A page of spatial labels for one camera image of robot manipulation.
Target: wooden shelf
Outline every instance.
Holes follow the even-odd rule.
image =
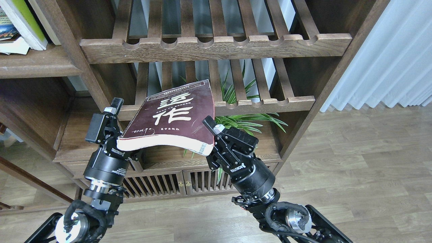
[[[55,163],[61,163],[71,171],[76,179],[83,178],[87,162],[97,148],[96,144],[84,140],[94,112],[99,112],[99,110],[92,98],[76,98],[54,159]],[[262,134],[256,134],[260,140],[256,151],[257,156],[265,163],[281,162],[270,125],[264,123],[261,131]],[[173,146],[149,147],[145,150],[146,158],[143,165],[145,172],[136,172],[130,169],[127,176],[185,169],[208,169],[204,156],[194,155],[191,159],[191,152],[187,153],[185,157],[183,157],[183,152],[182,148]]]
[[[0,78],[64,77],[80,75],[62,46],[48,45],[45,51],[29,50],[27,55],[0,55]]]
[[[235,88],[235,95],[238,102],[228,104],[222,100],[221,80],[219,77],[218,61],[210,60],[209,74],[210,85],[213,92],[213,100],[216,116],[218,115],[239,115],[239,114],[258,114],[272,112],[295,112],[308,111],[315,102],[314,96],[294,96],[288,74],[281,58],[273,58],[276,69],[276,78],[273,80],[270,90],[280,90],[280,92],[270,92],[267,86],[261,59],[252,59],[258,93],[259,102],[252,102],[246,98],[245,85],[241,74],[241,65],[239,60],[230,60],[231,74]],[[186,62],[186,81],[195,81],[195,64],[193,61]],[[119,113],[120,121],[130,121],[140,109],[142,103],[147,97],[147,90],[150,81],[148,80],[148,63],[140,63],[138,67],[137,93],[135,105],[123,106]],[[172,84],[172,62],[162,63],[162,90],[173,87]],[[279,94],[278,97],[272,97],[271,93]]]
[[[245,39],[238,41],[226,31],[221,2],[210,0],[213,38],[203,42],[195,35],[192,3],[182,1],[181,37],[166,42],[162,36],[163,4],[151,1],[148,36],[130,44],[132,0],[125,0],[119,4],[112,38],[83,39],[80,46],[91,64],[342,56],[352,40],[351,35],[319,33],[305,0],[292,1],[296,21],[307,33],[305,37],[288,31],[277,0],[265,1],[275,39],[260,34],[250,1],[239,0]]]

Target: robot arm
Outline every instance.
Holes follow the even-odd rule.
[[[251,212],[262,231],[275,234],[282,242],[289,242],[290,236],[300,243],[352,243],[314,207],[278,201],[275,176],[255,156],[256,137],[236,128],[225,129],[210,116],[203,123],[215,137],[215,147],[207,156],[209,168],[222,168],[230,175],[241,194],[232,202]]]
[[[114,224],[118,207],[123,203],[123,179],[131,160],[139,161],[142,151],[122,151],[117,148],[121,131],[117,115],[123,99],[114,98],[103,113],[93,114],[86,141],[98,144],[92,153],[84,176],[90,187],[84,195],[92,198],[90,205],[75,200],[57,222],[55,235],[59,243],[98,242],[107,228]]]

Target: wooden cabinet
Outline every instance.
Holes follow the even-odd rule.
[[[31,51],[23,61],[2,56],[3,60],[12,61],[7,64],[11,71],[1,70],[0,77],[80,75],[91,96],[77,97],[65,92],[73,103],[63,112],[65,125],[58,129],[57,146],[49,148],[32,140],[31,131],[24,138],[41,147],[41,152],[47,152],[58,168],[79,186],[86,187],[82,172],[96,149],[95,144],[84,141],[92,114],[109,106],[113,97],[124,98],[125,105],[119,114],[124,126],[136,114],[148,95],[149,83],[154,81],[149,80],[149,63],[162,62],[160,87],[166,90],[174,86],[172,62],[184,62],[186,81],[193,82],[194,62],[205,60],[216,115],[278,112],[280,119],[289,125],[284,133],[267,123],[263,133],[257,134],[260,143],[256,154],[277,174],[389,0],[292,0],[296,15],[290,30],[278,0],[264,0],[272,33],[259,33],[251,2],[238,0],[242,34],[227,33],[221,1],[208,1],[212,35],[195,34],[191,0],[180,0],[181,34],[162,34],[163,4],[161,0],[152,0],[147,36],[129,35],[132,0],[120,1],[116,16],[109,1],[43,1],[41,10],[53,24],[62,46],[41,53]],[[49,57],[54,60],[42,61]],[[262,58],[272,58],[276,69],[270,86],[266,83]],[[239,59],[251,59],[259,102],[246,99]],[[27,73],[20,73],[26,70],[23,64],[32,60],[37,65],[30,65]],[[222,100],[218,60],[230,62],[235,104]],[[131,63],[139,63],[138,69]],[[208,170],[204,157],[183,157],[182,149],[166,146],[147,148],[145,154],[145,163],[136,165],[126,175],[128,200],[234,190],[227,175],[216,183],[215,173]]]

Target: book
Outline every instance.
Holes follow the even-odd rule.
[[[47,18],[45,17],[44,13],[42,12],[41,8],[39,7],[39,4],[36,0],[29,0],[30,5],[32,6],[33,10],[36,13],[36,16],[38,17],[39,21],[41,22],[42,26],[44,27],[46,33],[48,34],[51,41],[54,43],[54,45],[61,45],[60,41],[57,38],[57,35],[55,34],[53,28],[51,27],[50,23],[48,22]]]
[[[0,40],[7,40],[18,34],[12,21],[7,17],[6,13],[0,7]]]
[[[202,121],[214,117],[208,80],[186,84],[149,96],[117,139],[117,148],[131,151],[171,145],[207,156],[214,137]]]
[[[30,46],[20,35],[15,35],[11,39],[0,41],[0,52],[4,54],[18,53],[27,54]]]
[[[0,6],[31,49],[46,50],[48,41],[24,0],[0,0]]]

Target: logo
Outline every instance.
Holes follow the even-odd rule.
[[[243,168],[246,168],[246,166],[245,166],[244,163],[241,163],[240,166],[237,166],[237,167],[235,167],[234,169],[230,169],[229,171],[231,171],[231,172],[236,172],[237,170],[240,170],[240,169],[243,169]]]
[[[119,154],[120,156],[124,156],[124,154],[125,154],[125,152],[118,151],[118,150],[116,150],[116,149],[114,149],[114,148],[111,148],[111,152],[114,152],[114,153],[116,153],[116,154]]]

